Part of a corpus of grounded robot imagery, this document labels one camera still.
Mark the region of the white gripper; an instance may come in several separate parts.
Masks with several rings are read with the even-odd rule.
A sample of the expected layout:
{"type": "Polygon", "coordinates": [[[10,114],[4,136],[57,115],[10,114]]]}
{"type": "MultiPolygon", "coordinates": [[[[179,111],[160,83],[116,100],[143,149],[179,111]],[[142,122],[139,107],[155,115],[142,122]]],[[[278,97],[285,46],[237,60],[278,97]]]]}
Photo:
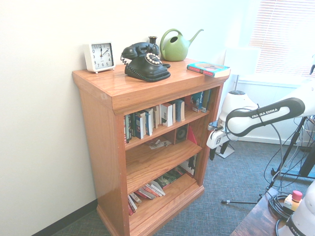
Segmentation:
{"type": "Polygon", "coordinates": [[[214,160],[215,157],[215,148],[222,145],[220,153],[224,154],[228,147],[228,137],[226,132],[220,129],[214,129],[210,132],[206,145],[210,148],[209,159],[214,160]]]}

